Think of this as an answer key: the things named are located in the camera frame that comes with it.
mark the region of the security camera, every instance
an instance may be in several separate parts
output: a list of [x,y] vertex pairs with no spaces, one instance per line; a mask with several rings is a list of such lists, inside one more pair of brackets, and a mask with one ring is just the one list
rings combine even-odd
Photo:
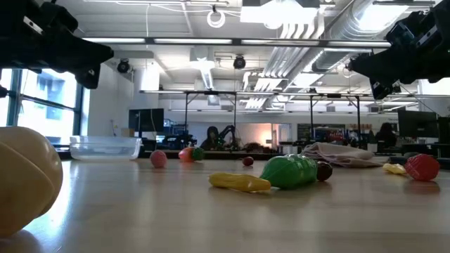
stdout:
[[117,71],[122,74],[128,74],[133,70],[129,64],[129,59],[120,59],[119,65],[117,65]]
[[236,59],[234,59],[233,67],[237,70],[242,70],[245,67],[244,56],[236,56]]

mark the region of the red toy tomato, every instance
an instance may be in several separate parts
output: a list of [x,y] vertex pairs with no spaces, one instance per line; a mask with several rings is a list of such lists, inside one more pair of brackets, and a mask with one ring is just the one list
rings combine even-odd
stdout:
[[252,166],[253,165],[253,157],[246,157],[242,160],[244,166]]
[[194,148],[184,148],[180,153],[178,154],[178,157],[182,162],[195,162],[195,160],[192,158],[192,153],[194,151]]
[[405,170],[409,176],[419,181],[430,181],[439,173],[439,162],[429,155],[416,155],[408,159]]

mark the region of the white cloth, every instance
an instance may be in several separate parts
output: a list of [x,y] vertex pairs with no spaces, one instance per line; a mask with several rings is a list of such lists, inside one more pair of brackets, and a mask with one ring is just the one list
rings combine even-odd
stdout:
[[388,157],[375,157],[372,152],[358,148],[329,143],[314,143],[304,148],[302,155],[316,160],[325,160],[343,167],[380,167]]

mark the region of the person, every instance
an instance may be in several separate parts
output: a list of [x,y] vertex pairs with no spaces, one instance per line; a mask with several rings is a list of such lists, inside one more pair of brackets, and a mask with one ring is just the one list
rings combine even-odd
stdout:
[[219,130],[215,126],[210,126],[207,130],[207,138],[200,147],[204,150],[216,150],[219,146],[218,138]]
[[384,148],[394,147],[397,143],[397,137],[392,132],[392,125],[385,122],[381,125],[380,131],[375,135],[375,140],[384,142]]

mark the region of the plastic toy fruit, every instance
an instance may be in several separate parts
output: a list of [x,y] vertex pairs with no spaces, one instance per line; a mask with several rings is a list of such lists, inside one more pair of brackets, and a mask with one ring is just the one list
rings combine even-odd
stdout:
[[395,175],[407,175],[405,168],[400,164],[385,164],[382,169]]
[[327,162],[317,162],[317,180],[323,182],[333,175],[333,168]]
[[166,153],[161,150],[153,151],[150,155],[150,161],[155,168],[164,168],[167,163]]
[[315,182],[317,165],[315,161],[299,155],[273,157],[264,166],[261,179],[281,189],[293,189]]
[[419,181],[430,181],[439,173],[439,162],[429,155],[416,155],[405,164],[405,170],[409,176]]
[[178,157],[182,162],[201,161],[205,157],[205,151],[202,148],[184,148],[182,151],[180,151]]
[[0,128],[0,238],[45,214],[63,183],[63,167],[47,138],[25,127]]
[[270,190],[270,182],[256,176],[233,173],[216,173],[210,175],[210,183],[215,187],[230,188],[243,192]]
[[252,166],[253,162],[253,157],[246,157],[242,160],[242,164],[244,164],[244,166]]

